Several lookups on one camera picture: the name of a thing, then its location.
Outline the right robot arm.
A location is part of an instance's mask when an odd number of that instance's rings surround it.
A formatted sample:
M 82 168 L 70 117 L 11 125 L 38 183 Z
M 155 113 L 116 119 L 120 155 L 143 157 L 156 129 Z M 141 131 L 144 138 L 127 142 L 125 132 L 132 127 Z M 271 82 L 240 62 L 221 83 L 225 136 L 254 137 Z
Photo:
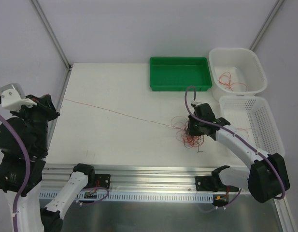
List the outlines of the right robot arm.
M 191 136 L 208 136 L 226 146 L 245 165 L 238 169 L 229 165 L 212 171 L 211 186 L 221 191 L 227 186 L 248 190 L 260 203 L 270 199 L 281 200 L 290 188 L 284 158 L 270 154 L 243 138 L 225 118 L 216 118 L 207 103 L 191 104 L 187 133 Z

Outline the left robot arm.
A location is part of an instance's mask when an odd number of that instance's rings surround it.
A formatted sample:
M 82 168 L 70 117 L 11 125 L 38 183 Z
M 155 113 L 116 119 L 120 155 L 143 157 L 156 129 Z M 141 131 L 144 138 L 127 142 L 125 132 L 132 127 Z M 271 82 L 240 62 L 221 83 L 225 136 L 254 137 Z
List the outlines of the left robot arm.
M 10 119 L 0 125 L 0 189 L 7 198 L 15 232 L 59 232 L 64 216 L 84 188 L 95 185 L 94 167 L 77 164 L 59 194 L 40 207 L 42 172 L 48 155 L 48 123 L 59 117 L 49 94 L 11 101 Z

